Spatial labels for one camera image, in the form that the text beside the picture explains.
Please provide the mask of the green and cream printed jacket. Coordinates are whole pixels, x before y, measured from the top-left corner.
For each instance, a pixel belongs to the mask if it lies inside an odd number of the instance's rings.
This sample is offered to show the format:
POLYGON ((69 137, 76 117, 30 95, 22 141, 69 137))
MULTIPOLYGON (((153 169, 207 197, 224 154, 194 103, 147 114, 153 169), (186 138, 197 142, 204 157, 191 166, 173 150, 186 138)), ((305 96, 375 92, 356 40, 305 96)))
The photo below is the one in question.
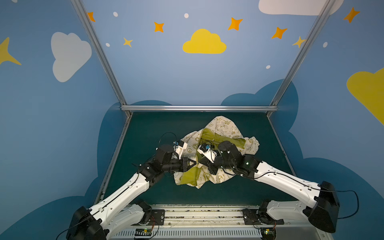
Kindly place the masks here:
POLYGON ((203 144, 212 147, 212 150, 208 153, 208 159, 221 155, 218 146, 224 141, 235 144, 242 155, 255 155, 260 145, 255 137, 243 137, 235 123, 224 116, 215 117, 205 128, 191 132, 181 140, 187 144, 187 148, 183 151, 182 157, 196 161, 197 165, 187 172, 174 173, 174 180, 178 186, 188 185, 197 189, 200 189, 206 182, 220 184, 234 177, 232 167, 219 167, 217 173, 213 175, 209 172, 209 168, 201 163, 204 155, 199 153, 199 147, 203 144))

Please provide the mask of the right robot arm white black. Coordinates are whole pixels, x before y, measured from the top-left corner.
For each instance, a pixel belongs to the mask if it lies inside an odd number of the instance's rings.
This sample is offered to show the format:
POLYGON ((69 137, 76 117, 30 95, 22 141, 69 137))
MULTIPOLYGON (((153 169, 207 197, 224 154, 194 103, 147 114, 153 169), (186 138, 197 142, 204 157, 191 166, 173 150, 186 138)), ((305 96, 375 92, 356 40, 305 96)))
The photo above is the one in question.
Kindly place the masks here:
POLYGON ((202 155, 200 164, 208 167, 210 173, 223 170, 225 174, 236 175, 272 186, 296 199, 294 202, 266 201, 259 209, 259 216, 268 224, 275 224, 289 217, 305 218, 314 227, 327 233, 335 233, 339 217, 339 191, 334 185, 323 181, 310 182, 284 171, 252 155, 242 155, 235 144, 224 141, 215 149, 209 143, 198 147, 202 155))

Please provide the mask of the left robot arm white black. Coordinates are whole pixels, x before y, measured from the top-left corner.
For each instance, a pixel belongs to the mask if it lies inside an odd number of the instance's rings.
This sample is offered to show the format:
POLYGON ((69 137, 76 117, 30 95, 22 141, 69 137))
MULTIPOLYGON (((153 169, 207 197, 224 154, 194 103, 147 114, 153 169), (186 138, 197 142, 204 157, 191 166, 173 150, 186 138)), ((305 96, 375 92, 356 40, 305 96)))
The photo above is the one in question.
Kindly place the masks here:
POLYGON ((162 145, 122 187, 90 208, 80 207, 73 214, 70 226, 63 232, 67 240, 109 240, 129 225, 146 220, 151 207, 134 204, 126 206, 162 179, 165 173, 187 172, 196 161, 182 154, 187 143, 178 141, 174 146, 162 145))

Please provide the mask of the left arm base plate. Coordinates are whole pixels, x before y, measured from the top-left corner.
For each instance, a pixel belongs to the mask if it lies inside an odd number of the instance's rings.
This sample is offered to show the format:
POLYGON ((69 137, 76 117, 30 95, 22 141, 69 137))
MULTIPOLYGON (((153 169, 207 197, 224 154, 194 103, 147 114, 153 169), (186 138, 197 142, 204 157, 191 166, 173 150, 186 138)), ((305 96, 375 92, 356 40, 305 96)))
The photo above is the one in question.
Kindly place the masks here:
POLYGON ((139 225, 142 226, 163 226, 165 221, 165 210, 163 209, 152 209, 150 211, 145 212, 142 221, 139 225))

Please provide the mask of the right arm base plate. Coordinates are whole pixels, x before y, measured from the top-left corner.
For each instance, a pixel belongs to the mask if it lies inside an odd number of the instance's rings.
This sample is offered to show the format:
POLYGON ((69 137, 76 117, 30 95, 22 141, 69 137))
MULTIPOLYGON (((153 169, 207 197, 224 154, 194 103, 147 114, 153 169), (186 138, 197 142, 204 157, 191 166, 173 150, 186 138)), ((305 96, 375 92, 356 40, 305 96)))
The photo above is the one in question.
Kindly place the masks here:
POLYGON ((245 225, 284 225, 283 219, 275 220, 268 215, 266 209, 243 209, 245 225))

